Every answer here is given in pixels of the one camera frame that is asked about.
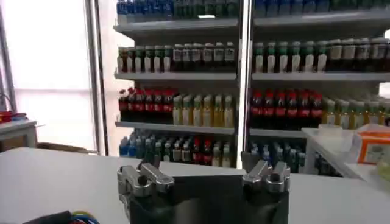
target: metal shelf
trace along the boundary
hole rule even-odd
[[[255,129],[250,128],[249,134],[251,136],[265,136],[265,137],[283,137],[283,138],[305,138],[305,134],[301,131],[286,131],[286,130],[269,130],[269,129]]]
[[[125,80],[235,80],[235,73],[118,73],[116,79]]]
[[[186,126],[186,125],[141,123],[141,122],[127,122],[127,121],[116,121],[115,125],[117,127],[132,127],[132,128],[140,128],[140,129],[147,129],[147,130],[209,133],[209,134],[220,134],[220,135],[234,134],[234,128],[197,127],[197,126]]]
[[[390,82],[390,73],[254,73],[253,80],[283,81],[384,81]]]

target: blue cable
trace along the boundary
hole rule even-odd
[[[91,222],[91,223],[93,223],[93,224],[100,224],[96,219],[94,219],[94,218],[92,218],[92,217],[89,217],[89,216],[87,216],[87,215],[74,215],[74,216],[72,216],[72,218],[71,218],[72,221],[75,221],[75,220],[77,220],[77,219],[81,219],[81,220],[83,220],[83,221],[89,221],[89,222]]]

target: white countertop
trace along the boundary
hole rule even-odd
[[[139,160],[20,148],[0,153],[0,222],[22,223],[86,210],[101,224],[125,224],[116,172]],[[241,174],[243,170],[161,163],[167,175]],[[388,223],[390,195],[356,179],[292,175],[289,223]]]

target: white table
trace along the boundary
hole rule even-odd
[[[0,141],[19,136],[25,136],[26,146],[37,146],[37,132],[35,130],[37,122],[30,120],[10,121],[0,124]]]
[[[137,159],[20,148],[0,154],[0,223],[77,209],[126,224],[116,172]],[[168,175],[243,174],[243,170],[161,163]],[[390,195],[357,179],[292,175],[289,223],[388,223]]]
[[[307,136],[305,173],[314,172],[315,152],[318,152],[342,176],[361,179],[379,190],[390,192],[390,182],[376,174],[376,166],[346,162],[352,145],[352,130],[343,130],[341,135],[335,136],[320,136],[317,128],[303,128],[302,131]]]

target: blue water bottle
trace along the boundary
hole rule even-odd
[[[116,13],[118,14],[118,24],[126,24],[127,6],[125,0],[118,0],[118,2],[116,3]]]

